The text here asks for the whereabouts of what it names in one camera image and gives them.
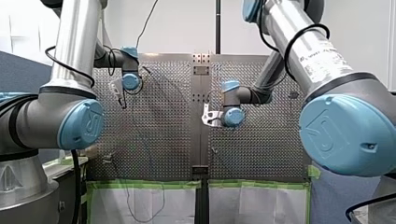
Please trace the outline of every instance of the blue joint cap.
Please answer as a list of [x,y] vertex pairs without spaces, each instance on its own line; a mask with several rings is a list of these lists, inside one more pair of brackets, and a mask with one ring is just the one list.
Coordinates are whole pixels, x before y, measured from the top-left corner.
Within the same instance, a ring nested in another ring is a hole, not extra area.
[[221,83],[222,92],[227,92],[239,88],[240,84],[238,80],[230,80]]
[[28,92],[17,92],[17,91],[9,91],[9,92],[0,92],[0,102],[5,100],[14,98],[19,95],[29,94]]
[[339,175],[380,176],[396,168],[396,129],[367,102],[327,94],[307,104],[300,136],[308,155]]
[[134,47],[122,47],[120,49],[122,52],[129,54],[131,57],[138,59],[139,55],[137,53],[137,48]]
[[242,15],[247,22],[256,22],[261,0],[244,0]]
[[60,149],[84,149],[91,146],[103,129],[103,108],[95,100],[83,100],[64,118],[58,132]]
[[234,128],[242,124],[245,112],[241,108],[234,107],[227,110],[223,116],[224,126]]
[[140,78],[133,73],[127,73],[122,76],[122,87],[127,91],[136,90],[139,84]]

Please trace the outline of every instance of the pegboard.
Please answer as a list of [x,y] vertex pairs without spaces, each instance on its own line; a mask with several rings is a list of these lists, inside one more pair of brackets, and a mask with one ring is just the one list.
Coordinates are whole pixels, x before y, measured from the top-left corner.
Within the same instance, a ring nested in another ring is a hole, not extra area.
[[[211,55],[209,74],[203,78],[193,72],[193,57],[142,55],[140,65],[151,74],[140,68],[144,87],[137,95],[126,96],[125,110],[108,89],[108,83],[120,77],[120,70],[113,77],[107,69],[94,70],[94,90],[104,106],[105,128],[88,178],[191,180],[191,167],[200,162],[209,166],[210,178],[306,181],[310,160],[297,125],[304,97],[294,81],[286,78],[269,105],[243,105],[247,118],[242,127],[212,129],[200,121],[204,105],[197,102],[197,94],[219,90],[221,81],[232,78],[250,86],[267,57]],[[212,108],[220,108],[220,99],[212,93]],[[108,155],[116,167],[104,162]]]
[[[124,110],[108,88],[121,70],[113,77],[107,69],[94,70],[94,90],[105,110],[105,127],[97,142],[98,157],[87,173],[89,179],[191,178],[191,56],[143,55],[140,65],[143,89],[126,95]],[[110,154],[116,166],[104,161]]]
[[[263,65],[262,56],[212,57],[212,89],[237,79],[251,86]],[[212,108],[220,108],[219,94],[211,97]],[[301,182],[310,162],[298,134],[298,118],[304,97],[287,77],[273,93],[273,101],[256,107],[242,105],[243,125],[236,129],[209,131],[209,173],[214,179],[265,179]]]

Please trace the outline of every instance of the metal clamp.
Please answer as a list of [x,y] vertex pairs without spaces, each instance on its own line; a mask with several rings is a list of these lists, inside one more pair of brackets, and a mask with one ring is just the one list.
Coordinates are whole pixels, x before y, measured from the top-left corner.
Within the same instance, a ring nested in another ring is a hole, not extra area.
[[209,111],[209,104],[204,104],[204,114],[201,119],[204,125],[221,128],[222,111]]

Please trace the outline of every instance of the white wall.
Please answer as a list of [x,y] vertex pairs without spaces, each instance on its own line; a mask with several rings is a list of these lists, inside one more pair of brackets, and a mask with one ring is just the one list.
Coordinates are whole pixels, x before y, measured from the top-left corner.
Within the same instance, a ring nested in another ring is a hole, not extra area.
[[[111,0],[105,13],[113,47],[135,46],[154,0]],[[208,53],[215,46],[213,0],[159,0],[140,52]]]
[[40,0],[0,0],[0,50],[52,64],[44,50],[54,46],[59,19]]
[[392,2],[326,0],[322,20],[332,32],[330,40],[350,65],[355,70],[373,73],[386,86],[392,75],[390,43],[395,41],[390,30],[394,23]]
[[[113,47],[134,46],[154,0],[112,0],[106,9]],[[242,19],[241,0],[221,5],[221,52],[269,54],[257,26]],[[214,0],[160,0],[141,38],[140,52],[194,53],[215,51]]]

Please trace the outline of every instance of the label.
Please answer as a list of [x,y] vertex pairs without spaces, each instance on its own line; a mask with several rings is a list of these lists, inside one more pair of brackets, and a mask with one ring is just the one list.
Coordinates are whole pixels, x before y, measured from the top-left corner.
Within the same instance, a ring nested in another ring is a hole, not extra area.
[[310,50],[299,59],[312,82],[323,81],[326,77],[340,77],[353,69],[343,56],[328,41],[319,43],[318,48]]

